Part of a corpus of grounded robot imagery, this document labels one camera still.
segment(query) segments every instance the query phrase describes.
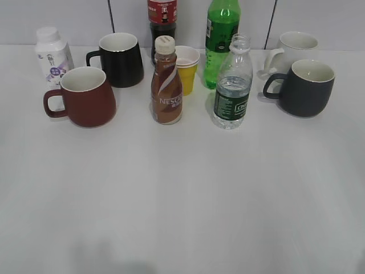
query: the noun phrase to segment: nescafe bottle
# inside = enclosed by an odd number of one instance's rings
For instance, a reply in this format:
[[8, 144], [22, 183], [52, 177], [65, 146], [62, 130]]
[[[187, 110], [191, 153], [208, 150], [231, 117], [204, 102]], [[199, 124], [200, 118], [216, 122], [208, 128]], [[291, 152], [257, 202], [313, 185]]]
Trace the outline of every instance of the nescafe bottle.
[[155, 65], [155, 40], [167, 35], [175, 37], [177, 0], [148, 0], [148, 18], [152, 33], [151, 59]]
[[175, 40], [156, 38], [156, 68], [151, 84], [153, 118], [160, 124], [177, 123], [183, 111], [183, 85], [177, 73]]

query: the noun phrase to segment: red mug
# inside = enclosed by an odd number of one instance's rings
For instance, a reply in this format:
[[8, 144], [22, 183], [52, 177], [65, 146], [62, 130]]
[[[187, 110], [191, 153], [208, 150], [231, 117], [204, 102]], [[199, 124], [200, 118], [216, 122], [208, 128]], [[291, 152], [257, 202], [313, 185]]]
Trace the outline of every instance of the red mug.
[[[62, 77], [60, 85], [60, 90], [50, 90], [44, 95], [44, 110], [49, 117], [68, 116], [82, 127], [101, 126], [114, 117], [116, 103], [113, 89], [101, 69], [75, 68]], [[64, 110], [50, 110], [48, 99], [52, 96], [62, 96]]]

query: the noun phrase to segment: tile grout line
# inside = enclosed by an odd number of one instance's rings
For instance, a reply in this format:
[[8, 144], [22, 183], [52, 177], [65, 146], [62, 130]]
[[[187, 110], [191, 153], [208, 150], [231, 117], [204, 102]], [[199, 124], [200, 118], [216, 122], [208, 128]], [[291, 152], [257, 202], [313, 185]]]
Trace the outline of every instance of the tile grout line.
[[278, 0], [275, 0], [275, 4], [274, 4], [274, 8], [273, 8], [273, 13], [271, 15], [271, 20], [270, 20], [269, 30], [267, 31], [267, 36], [266, 36], [266, 41], [265, 41], [265, 47], [263, 48], [264, 50], [266, 50], [267, 42], [269, 40], [269, 36], [270, 36], [270, 32], [271, 32], [271, 26], [273, 24], [273, 19], [274, 19], [274, 15], [275, 15], [275, 10], [276, 10], [277, 3], [278, 3]]
[[110, 21], [111, 21], [111, 25], [112, 25], [112, 30], [113, 30], [113, 33], [115, 33], [113, 12], [112, 12], [112, 7], [110, 5], [110, 0], [108, 0], [108, 8], [109, 8], [109, 16], [110, 16]]

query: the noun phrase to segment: red label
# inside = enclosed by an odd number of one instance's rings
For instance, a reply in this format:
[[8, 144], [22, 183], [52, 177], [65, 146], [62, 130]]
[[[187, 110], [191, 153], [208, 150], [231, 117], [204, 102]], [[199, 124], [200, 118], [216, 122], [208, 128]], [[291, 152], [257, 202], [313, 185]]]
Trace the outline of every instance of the red label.
[[153, 23], [168, 25], [177, 20], [177, 0], [155, 2], [148, 0], [148, 17]]

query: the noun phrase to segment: stacked cups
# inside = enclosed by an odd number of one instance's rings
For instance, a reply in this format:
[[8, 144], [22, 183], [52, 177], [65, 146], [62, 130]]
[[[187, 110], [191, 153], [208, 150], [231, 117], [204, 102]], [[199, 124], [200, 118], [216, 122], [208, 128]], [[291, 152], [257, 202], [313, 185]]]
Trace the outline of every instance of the stacked cups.
[[195, 73], [198, 68], [200, 53], [187, 46], [177, 46], [177, 69], [182, 82], [184, 96], [189, 95], [193, 91]]

